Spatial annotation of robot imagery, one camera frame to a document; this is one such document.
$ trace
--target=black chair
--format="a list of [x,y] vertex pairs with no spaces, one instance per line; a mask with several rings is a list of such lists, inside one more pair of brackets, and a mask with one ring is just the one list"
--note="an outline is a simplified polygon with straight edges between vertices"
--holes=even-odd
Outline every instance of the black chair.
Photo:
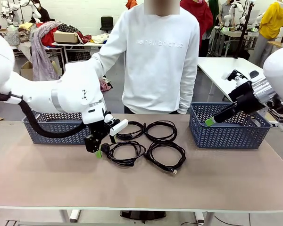
[[113,24],[113,17],[111,16],[103,16],[101,17],[101,23],[102,27],[100,28],[101,31],[106,31],[106,33],[109,33],[109,31],[112,31],[114,24]]

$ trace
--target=blue plastic basket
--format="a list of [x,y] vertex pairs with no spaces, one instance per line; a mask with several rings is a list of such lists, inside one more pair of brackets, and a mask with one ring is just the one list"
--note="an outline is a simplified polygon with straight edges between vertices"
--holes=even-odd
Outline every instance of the blue plastic basket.
[[212,127],[205,120],[231,103],[192,103],[189,127],[200,148],[258,149],[272,125],[258,113],[238,113]]
[[[36,119],[39,125],[48,132],[62,133],[67,132],[82,123],[82,115],[80,113],[62,113],[47,114],[36,113]],[[66,138],[47,138],[39,135],[29,124],[28,119],[23,118],[22,122],[34,144],[44,145],[85,145],[84,137],[90,135],[88,128],[85,128],[75,135]]]

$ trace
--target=person in yellow shirt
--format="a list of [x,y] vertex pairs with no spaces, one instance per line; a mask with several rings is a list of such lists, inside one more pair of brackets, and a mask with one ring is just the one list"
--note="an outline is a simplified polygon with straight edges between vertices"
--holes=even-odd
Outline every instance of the person in yellow shirt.
[[278,0],[269,6],[260,24],[260,34],[250,61],[263,68],[265,60],[271,54],[273,46],[268,41],[274,41],[283,27],[283,2]]

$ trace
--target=yellow hoodie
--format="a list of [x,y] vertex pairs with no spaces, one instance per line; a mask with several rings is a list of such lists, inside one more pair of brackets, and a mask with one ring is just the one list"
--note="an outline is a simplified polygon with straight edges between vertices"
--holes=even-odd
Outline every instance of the yellow hoodie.
[[283,27],[283,8],[278,2],[274,2],[262,18],[260,34],[266,39],[274,39],[279,34],[281,27]]

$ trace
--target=white sweatshirt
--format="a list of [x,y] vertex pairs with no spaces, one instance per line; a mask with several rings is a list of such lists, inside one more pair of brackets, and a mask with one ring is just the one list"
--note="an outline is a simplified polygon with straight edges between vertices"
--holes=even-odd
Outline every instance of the white sweatshirt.
[[144,5],[123,13],[107,43],[89,60],[98,77],[126,53],[122,101],[132,112],[186,114],[197,74],[199,23],[179,15],[145,15]]

